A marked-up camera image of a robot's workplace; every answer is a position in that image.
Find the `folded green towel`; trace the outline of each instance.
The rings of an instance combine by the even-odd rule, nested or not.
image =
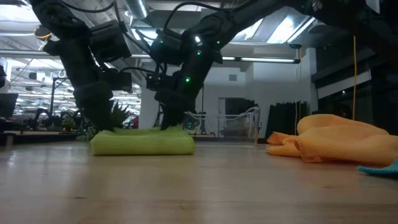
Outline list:
[[[383,177],[398,177],[398,159],[385,168],[378,169],[359,166],[358,170],[371,175],[378,175]]]
[[[161,131],[151,129],[118,129],[102,131],[91,140],[94,156],[105,155],[188,155],[195,143],[181,126]]]

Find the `green towel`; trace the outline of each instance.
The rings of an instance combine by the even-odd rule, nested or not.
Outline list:
[[[102,131],[91,140],[94,156],[110,155],[189,155],[195,143],[181,126],[161,131],[151,129],[119,129]]]

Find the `table surface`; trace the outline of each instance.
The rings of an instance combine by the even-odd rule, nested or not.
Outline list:
[[[263,147],[91,157],[87,144],[0,149],[0,223],[398,223],[398,180]]]

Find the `orange cloth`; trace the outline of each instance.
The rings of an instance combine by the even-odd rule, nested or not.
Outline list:
[[[298,136],[274,133],[268,153],[301,157],[305,162],[353,161],[388,166],[398,157],[398,136],[370,124],[332,114],[307,116],[298,122]]]

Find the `teal cloth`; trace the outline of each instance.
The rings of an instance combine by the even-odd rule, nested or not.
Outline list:
[[[358,170],[371,175],[378,175],[383,177],[398,177],[398,159],[395,160],[391,165],[385,168],[370,168],[359,166]]]

